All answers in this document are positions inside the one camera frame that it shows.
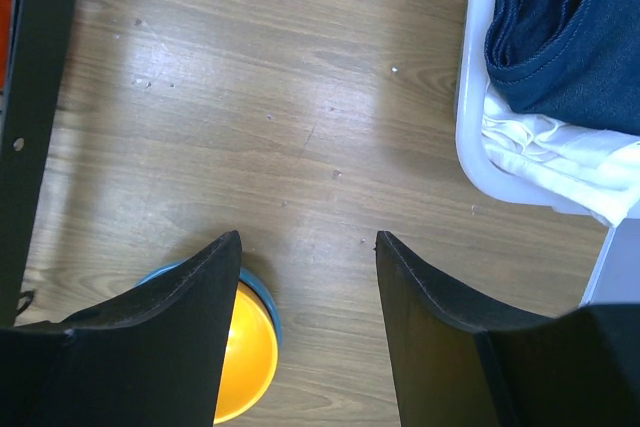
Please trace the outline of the blue bowl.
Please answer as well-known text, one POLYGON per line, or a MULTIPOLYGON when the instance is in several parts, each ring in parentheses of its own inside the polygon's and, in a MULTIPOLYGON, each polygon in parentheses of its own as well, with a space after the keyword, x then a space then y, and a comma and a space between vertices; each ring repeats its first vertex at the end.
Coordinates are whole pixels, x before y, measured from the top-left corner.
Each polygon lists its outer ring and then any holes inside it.
MULTIPOLYGON (((167 264, 163 267, 160 267, 152 272, 150 272, 149 274, 147 274, 145 277, 143 277, 142 279, 140 279, 135 286, 138 287, 154 278, 157 278, 161 275, 163 275, 164 273, 171 271, 172 269, 176 268, 177 266, 181 265, 184 262, 184 259, 178 261, 178 262, 173 262, 170 264, 167 264)), ((277 338, 277 342, 278 342, 278 346, 281 347, 282 346, 282 342, 283 342, 283 329, 282 329, 282 323, 281 323, 281 317, 280 314, 278 312, 277 306, 276 306, 276 302, 274 300, 274 297, 272 296, 272 294, 270 293, 269 289, 267 288, 267 286, 265 285, 265 283, 256 275, 254 274, 251 270, 249 270, 248 268, 246 268, 245 266, 242 266, 240 269, 240 276, 239 276, 239 280, 246 284, 262 301, 262 303, 264 304, 264 306, 267 309, 267 312, 270 316, 272 325, 274 327, 274 331, 276 334, 276 338, 277 338)))

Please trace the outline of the dark blue jeans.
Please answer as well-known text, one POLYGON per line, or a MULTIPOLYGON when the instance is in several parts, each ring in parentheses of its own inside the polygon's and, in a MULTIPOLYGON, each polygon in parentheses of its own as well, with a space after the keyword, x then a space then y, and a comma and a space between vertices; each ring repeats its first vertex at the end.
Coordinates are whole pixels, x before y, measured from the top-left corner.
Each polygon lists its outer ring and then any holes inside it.
POLYGON ((491 83, 518 114, 639 132, 639 0, 496 0, 491 83))

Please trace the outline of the white cloth in basket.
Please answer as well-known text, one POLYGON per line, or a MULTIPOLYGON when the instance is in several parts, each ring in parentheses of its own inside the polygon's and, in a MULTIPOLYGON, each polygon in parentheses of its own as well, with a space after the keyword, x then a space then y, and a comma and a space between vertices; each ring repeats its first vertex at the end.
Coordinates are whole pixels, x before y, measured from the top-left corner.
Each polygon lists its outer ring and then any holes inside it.
POLYGON ((517 114, 488 85, 481 122, 492 163, 617 227, 639 202, 639 138, 517 114))

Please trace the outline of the white plastic basket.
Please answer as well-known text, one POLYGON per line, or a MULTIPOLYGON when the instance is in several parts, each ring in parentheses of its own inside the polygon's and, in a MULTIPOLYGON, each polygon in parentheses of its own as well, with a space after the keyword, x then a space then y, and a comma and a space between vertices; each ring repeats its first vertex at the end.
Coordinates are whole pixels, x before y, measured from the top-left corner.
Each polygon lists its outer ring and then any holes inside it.
MULTIPOLYGON (((489 76, 484 60, 487 29, 495 0, 468 0, 456 96, 455 141, 460 165, 471 183, 497 200, 544 206, 561 214, 586 215, 579 204, 564 199, 496 167, 487 156, 481 121, 489 76)), ((581 303, 639 301, 639 207, 634 206, 603 241, 581 303)))

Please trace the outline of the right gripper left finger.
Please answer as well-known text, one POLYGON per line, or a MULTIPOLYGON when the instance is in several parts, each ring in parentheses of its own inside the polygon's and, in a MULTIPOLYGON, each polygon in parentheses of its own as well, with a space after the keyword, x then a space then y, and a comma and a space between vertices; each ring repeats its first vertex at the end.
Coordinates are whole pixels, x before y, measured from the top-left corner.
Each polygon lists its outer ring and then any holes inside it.
POLYGON ((212 425, 241 254, 230 231, 61 322, 2 329, 2 425, 212 425))

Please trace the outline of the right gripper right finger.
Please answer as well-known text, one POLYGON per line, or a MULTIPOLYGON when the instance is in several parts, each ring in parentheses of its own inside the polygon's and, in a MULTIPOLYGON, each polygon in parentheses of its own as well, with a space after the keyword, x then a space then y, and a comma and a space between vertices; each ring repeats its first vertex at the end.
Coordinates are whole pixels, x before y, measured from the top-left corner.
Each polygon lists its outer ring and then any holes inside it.
POLYGON ((557 318, 498 301, 376 238, 379 294, 405 426, 635 426, 639 308, 557 318))

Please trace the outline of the yellow orange bowl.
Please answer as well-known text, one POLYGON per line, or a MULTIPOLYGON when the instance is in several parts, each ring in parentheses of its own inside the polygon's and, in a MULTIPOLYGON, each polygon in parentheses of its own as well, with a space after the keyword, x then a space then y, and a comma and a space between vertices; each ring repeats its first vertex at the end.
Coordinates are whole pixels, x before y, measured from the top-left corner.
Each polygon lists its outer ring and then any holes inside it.
POLYGON ((280 337, 270 307, 250 284, 238 284, 214 416, 216 425, 247 412, 273 382, 280 337))

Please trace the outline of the orange bowl bottom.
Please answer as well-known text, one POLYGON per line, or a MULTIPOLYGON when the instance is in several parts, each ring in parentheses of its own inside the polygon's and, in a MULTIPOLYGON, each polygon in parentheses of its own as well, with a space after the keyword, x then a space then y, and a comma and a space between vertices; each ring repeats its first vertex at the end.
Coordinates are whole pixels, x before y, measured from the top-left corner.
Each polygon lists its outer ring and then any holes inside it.
POLYGON ((0 88, 4 88, 9 56, 12 0, 0 0, 0 88))

